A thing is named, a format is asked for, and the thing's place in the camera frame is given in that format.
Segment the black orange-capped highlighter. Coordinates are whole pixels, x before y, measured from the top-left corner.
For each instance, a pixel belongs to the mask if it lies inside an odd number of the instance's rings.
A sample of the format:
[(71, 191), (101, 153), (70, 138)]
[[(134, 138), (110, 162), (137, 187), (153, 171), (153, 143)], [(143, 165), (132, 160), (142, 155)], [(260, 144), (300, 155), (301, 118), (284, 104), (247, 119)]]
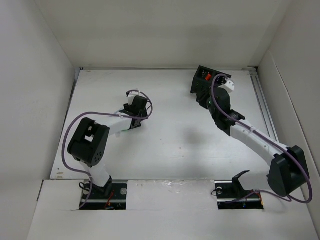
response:
[(206, 72), (203, 77), (206, 81), (209, 81), (212, 78), (212, 74), (210, 72)]

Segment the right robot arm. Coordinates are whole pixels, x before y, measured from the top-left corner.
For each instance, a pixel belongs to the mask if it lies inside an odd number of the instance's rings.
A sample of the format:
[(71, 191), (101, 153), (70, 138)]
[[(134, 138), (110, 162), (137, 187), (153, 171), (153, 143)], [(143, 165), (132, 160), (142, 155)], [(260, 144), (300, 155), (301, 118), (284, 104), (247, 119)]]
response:
[(245, 144), (266, 162), (267, 183), (275, 194), (287, 197), (307, 184), (312, 196), (309, 170), (300, 147), (288, 147), (255, 129), (243, 115), (231, 109), (230, 95), (221, 87), (205, 88), (196, 94), (196, 101), (209, 110), (218, 129)]

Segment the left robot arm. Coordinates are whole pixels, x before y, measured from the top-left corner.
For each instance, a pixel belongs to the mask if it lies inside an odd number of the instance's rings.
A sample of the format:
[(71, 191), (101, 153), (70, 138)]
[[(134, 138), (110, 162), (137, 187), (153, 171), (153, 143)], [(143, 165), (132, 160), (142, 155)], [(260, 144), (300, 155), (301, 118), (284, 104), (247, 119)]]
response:
[(153, 105), (144, 93), (137, 90), (126, 93), (127, 103), (116, 113), (85, 112), (76, 117), (68, 127), (62, 143), (61, 158), (65, 167), (86, 174), (90, 187), (100, 198), (112, 191), (112, 177), (102, 159), (108, 138), (124, 131), (141, 127)]

